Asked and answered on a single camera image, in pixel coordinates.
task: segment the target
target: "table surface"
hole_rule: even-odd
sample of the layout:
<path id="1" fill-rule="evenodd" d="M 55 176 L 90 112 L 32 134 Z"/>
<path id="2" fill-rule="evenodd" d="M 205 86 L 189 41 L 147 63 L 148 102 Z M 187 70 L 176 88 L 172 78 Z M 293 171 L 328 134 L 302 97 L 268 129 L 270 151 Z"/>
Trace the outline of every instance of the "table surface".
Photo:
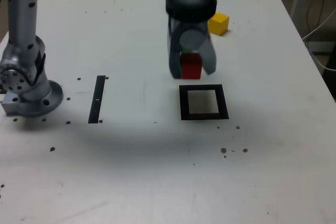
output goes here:
<path id="1" fill-rule="evenodd" d="M 217 71 L 186 81 L 165 0 L 38 0 L 47 76 L 71 100 L 1 110 L 0 222 L 336 223 L 336 105 L 281 0 L 218 11 Z M 103 123 L 88 124 L 97 75 Z M 200 83 L 223 85 L 229 120 L 180 120 L 179 85 Z"/>

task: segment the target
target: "yellow block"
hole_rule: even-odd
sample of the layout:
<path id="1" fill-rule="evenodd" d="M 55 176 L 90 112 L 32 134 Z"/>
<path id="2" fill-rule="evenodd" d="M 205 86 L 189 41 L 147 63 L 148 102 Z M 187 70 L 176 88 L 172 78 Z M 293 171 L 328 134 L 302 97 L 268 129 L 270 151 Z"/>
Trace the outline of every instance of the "yellow block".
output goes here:
<path id="1" fill-rule="evenodd" d="M 216 13 L 208 22 L 209 32 L 222 36 L 228 29 L 230 17 Z"/>

